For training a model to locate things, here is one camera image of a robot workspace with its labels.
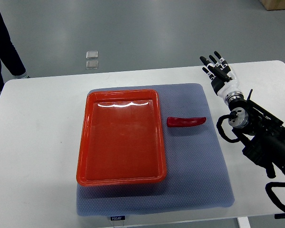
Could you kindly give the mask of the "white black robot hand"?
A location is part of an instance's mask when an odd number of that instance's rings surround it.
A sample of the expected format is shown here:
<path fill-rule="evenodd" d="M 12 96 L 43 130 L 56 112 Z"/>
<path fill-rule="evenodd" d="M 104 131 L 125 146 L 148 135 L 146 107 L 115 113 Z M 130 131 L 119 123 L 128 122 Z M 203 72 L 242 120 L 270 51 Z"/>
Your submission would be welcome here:
<path fill-rule="evenodd" d="M 232 101 L 243 100 L 244 96 L 239 89 L 239 80 L 235 71 L 219 52 L 215 51 L 214 55 L 215 57 L 209 55 L 209 58 L 199 57 L 204 65 L 202 70 L 211 80 L 214 93 L 221 97 L 226 105 Z"/>

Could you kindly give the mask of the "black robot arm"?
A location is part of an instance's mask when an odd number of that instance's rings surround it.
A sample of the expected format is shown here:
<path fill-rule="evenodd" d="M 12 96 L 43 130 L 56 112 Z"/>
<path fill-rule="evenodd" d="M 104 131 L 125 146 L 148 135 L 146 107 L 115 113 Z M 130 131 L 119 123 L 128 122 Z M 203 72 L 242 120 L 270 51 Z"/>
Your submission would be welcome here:
<path fill-rule="evenodd" d="M 235 139 L 228 138 L 217 123 L 220 135 L 229 143 L 241 142 L 242 153 L 255 165 L 263 167 L 269 178 L 276 175 L 278 167 L 285 175 L 285 127 L 283 121 L 253 102 L 245 99 L 241 92 L 233 92 L 226 101 Z"/>

